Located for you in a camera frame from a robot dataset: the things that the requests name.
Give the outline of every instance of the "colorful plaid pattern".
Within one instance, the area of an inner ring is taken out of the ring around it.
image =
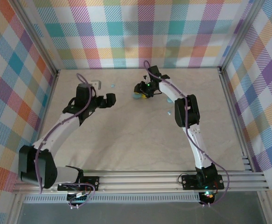
[[[253,1],[34,0],[35,10],[22,4],[58,68],[100,69],[142,68],[144,60],[164,68],[218,66]]]
[[[0,223],[22,145],[35,141],[53,76],[7,0],[0,0]]]
[[[272,0],[265,1],[227,72],[248,149],[272,189]]]

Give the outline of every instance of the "small white object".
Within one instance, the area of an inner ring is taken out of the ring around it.
[[[96,90],[100,90],[102,82],[99,80],[91,80],[91,82],[89,82],[89,84],[91,84]]]
[[[77,193],[76,198],[78,198],[78,197],[82,197],[82,193],[81,192]]]

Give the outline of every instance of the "gray floor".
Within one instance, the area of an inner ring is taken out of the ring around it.
[[[65,203],[23,204],[18,224],[262,224],[256,192],[229,192],[211,208],[198,203],[90,203],[73,209]]]

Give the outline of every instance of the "black mounting bracket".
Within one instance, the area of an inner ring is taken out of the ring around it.
[[[99,186],[99,176],[82,176],[80,177],[79,183],[89,183],[95,187],[95,190],[98,190]],[[58,185],[57,191],[92,191],[92,187],[87,185],[78,185],[79,183],[75,183],[77,185]]]
[[[201,185],[196,178],[196,175],[182,175],[181,183],[183,190],[222,190],[224,183],[222,175],[217,175],[212,182]]]

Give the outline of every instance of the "vent grille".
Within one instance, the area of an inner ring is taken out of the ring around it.
[[[90,203],[198,202],[199,193],[97,194]],[[26,195],[24,203],[65,203],[66,194]]]

